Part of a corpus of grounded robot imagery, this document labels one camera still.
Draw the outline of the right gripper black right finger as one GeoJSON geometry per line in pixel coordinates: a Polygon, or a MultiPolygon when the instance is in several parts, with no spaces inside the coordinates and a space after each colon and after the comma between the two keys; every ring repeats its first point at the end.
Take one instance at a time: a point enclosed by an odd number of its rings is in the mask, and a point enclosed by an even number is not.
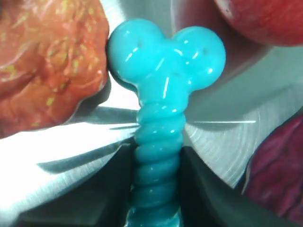
{"type": "Polygon", "coordinates": [[[181,151],[179,179],[187,227],[300,227],[228,186],[190,147],[181,151]]]}

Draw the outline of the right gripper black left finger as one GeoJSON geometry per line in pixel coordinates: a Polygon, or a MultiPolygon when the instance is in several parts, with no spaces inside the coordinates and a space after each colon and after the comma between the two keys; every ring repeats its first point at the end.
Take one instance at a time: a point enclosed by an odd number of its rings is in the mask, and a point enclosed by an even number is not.
{"type": "Polygon", "coordinates": [[[90,179],[22,213],[20,227],[122,227],[127,214],[135,145],[123,145],[90,179]]]}

